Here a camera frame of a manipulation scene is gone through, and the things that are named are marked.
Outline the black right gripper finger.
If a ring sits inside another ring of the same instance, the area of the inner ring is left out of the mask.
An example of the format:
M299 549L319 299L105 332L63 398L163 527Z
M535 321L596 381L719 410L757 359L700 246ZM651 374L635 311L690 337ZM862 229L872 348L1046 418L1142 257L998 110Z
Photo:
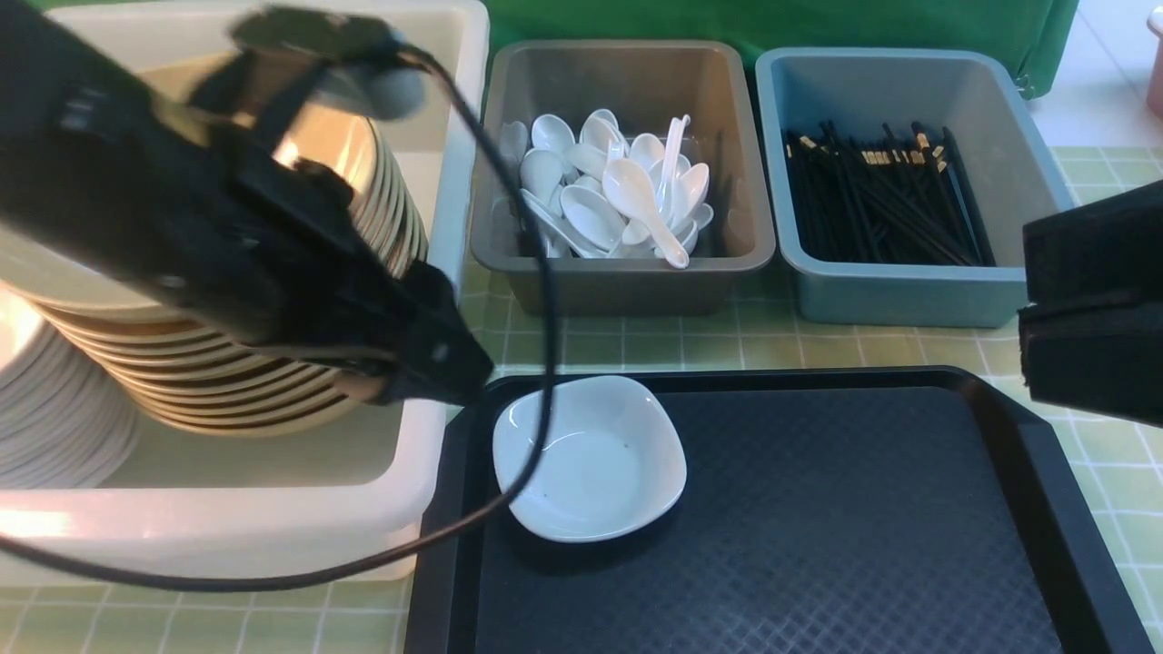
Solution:
M1162 183L1026 223L1022 246L1035 314L1160 303Z

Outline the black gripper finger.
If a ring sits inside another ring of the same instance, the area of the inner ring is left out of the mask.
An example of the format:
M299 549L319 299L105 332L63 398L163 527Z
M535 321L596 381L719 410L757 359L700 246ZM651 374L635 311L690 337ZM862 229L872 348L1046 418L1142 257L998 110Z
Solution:
M1020 310L1020 365L1034 401L1162 425L1162 306L1139 292Z

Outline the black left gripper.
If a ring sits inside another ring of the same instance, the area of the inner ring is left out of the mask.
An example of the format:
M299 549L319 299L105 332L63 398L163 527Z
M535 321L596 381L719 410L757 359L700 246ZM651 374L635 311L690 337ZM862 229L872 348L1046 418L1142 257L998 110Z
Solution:
M273 356L428 360L427 272L398 279L354 228L354 189L274 159L315 98L393 120L428 55L381 17L258 5L187 99L53 17L3 2L3 227Z

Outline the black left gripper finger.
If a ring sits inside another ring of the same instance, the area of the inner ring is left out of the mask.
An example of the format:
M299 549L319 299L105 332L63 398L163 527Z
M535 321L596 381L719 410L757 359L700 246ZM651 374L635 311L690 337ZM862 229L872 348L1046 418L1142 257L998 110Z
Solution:
M363 319L377 361L370 404L427 399L462 407L481 397L493 361L469 330L452 282L436 266L412 263Z

